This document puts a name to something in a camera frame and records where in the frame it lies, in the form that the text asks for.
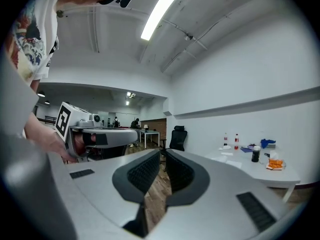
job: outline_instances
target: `desk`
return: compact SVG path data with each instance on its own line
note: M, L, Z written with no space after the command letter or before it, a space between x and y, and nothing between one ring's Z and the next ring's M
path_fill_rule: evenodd
M274 149L261 149L259 162L252 162L252 152L244 153L240 147L238 150L213 150L205 157L208 159L214 159L221 156L221 152L233 153L233 155L226 155L227 161L242 163L240 169L250 175L252 178L264 183L267 187L288 189L283 197L283 201L287 202L296 184L300 182L300 178L286 160L284 161L286 163L286 167L283 170L266 169L269 158L265 155L265 153L270 154L271 150ZM279 153L281 157L281 152L278 149L275 151Z
M147 135L151 135L151 142L152 142L152 135L153 134L158 134L158 147L160 147L160 132L158 131L154 131L154 130L144 130L144 129L140 129L140 143L141 143L141 134L144 134L144 148L147 148Z

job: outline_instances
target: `ceiling light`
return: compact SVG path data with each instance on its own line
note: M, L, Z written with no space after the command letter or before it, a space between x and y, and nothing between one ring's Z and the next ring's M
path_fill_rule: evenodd
M40 97L46 97L45 93L43 91L39 91L38 92L38 96Z
M150 40L152 34L154 33L156 27L158 26L160 20L170 7L170 5L175 0L159 0L158 3L155 5L145 27L142 32L141 38L147 41Z

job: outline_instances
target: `white ceiling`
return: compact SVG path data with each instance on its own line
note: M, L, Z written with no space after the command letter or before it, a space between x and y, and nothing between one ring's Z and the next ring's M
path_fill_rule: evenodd
M132 0L126 9L115 2L65 5L64 17L58 18L60 46L100 53L113 50L172 75L221 37L274 6L271 0L176 0L148 42L141 39L141 34L157 2ZM200 39L200 43L186 41L183 30Z
M143 93L136 93L135 98L129 98L126 90L60 83L40 83L38 91L45 93L45 97L40 98L39 103L44 104L45 101L50 101L50 104L55 106L60 106L62 102L70 102L76 106L91 102L126 107L126 101L129 101L128 107L139 108L154 99L153 96Z

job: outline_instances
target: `table leg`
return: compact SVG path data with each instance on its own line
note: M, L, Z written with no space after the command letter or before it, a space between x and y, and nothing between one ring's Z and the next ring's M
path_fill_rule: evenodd
M288 201L289 197L291 196L292 192L294 191L295 186L296 186L295 184L294 184L294 185L291 185L291 186L288 188L288 190L286 191L286 193L285 193L285 195L284 195L284 197L283 197L283 199L282 199L285 203Z

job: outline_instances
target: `graphic print on shirt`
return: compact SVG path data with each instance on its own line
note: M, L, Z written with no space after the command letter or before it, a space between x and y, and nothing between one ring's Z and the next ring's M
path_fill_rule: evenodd
M5 48L19 74L28 81L45 58L45 44L41 39L35 15L36 0L31 0L12 26Z

